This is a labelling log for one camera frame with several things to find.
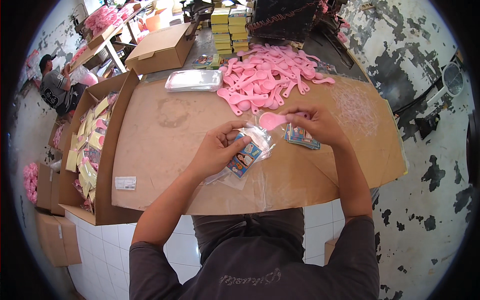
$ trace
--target dark gray shirt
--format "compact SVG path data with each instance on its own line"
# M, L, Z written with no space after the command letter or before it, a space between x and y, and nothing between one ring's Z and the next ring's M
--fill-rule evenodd
M183 285L161 247L130 247L130 299L375 299L380 279L371 218L343 228L329 263L305 264L281 238L233 237Z
M70 90L66 91L64 88L67 84L67 79L63 77L56 70L51 70L42 78L40 84L40 94L42 99L59 115L68 112L70 106Z

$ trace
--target sticker card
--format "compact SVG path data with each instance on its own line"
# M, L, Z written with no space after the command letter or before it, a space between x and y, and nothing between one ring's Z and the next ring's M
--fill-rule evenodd
M235 140L243 137L244 135L239 133ZM240 152L232 157L232 160L228 163L227 168L230 169L238 178L241 178L245 172L250 168L255 160L260 157L262 151L253 142L250 142Z

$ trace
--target stack of cards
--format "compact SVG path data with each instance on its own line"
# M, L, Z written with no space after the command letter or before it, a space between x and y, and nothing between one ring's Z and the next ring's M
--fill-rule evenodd
M288 124L283 138L292 144L302 145L314 150L320 149L320 143L302 127L293 127Z

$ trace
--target clear plastic bag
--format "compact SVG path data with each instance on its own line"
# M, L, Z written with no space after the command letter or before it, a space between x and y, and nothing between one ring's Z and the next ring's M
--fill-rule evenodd
M170 74L165 83L168 92L216 92L223 85L223 73L218 70L185 70Z
M72 85L76 83L85 84L87 86L92 86L98 83L98 78L90 72L86 67L80 65L73 70L70 76Z
M263 113L264 112L260 110L258 115L254 115L252 119L249 120L246 128L239 129L239 135L248 135L252 138L254 146L256 146L256 148L252 148L252 143L250 143L245 147L250 158L248 158L243 151L242 153L237 153L236 156L240 155L240 157L233 157L229 165L227 165L222 171L207 177L204 181L205 185L219 181L238 190L242 190L246 183L246 178L248 176L247 171L250 166L267 159L272 155L272 149L275 147L278 137L282 135L282 129L277 128L273 131L267 132L266 129L258 126L258 119ZM260 150L258 156L254 155L256 150Z

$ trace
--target worker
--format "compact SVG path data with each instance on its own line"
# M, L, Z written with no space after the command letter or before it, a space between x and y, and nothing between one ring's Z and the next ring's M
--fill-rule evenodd
M313 118L294 114L299 111ZM130 299L378 299L372 199L353 147L325 106L299 104L281 114L331 146L335 156L345 226L328 264L302 260L302 208L192 216L202 267L179 283L163 245L200 182L252 140L233 142L246 121L231 121L207 132L192 162L138 220L130 246Z
M64 117L68 112L77 108L77 104L87 88L87 85L70 82L70 64L67 63L60 71L53 70L52 60L56 55L44 55L40 60L42 83L40 94L42 99L55 109L59 117Z

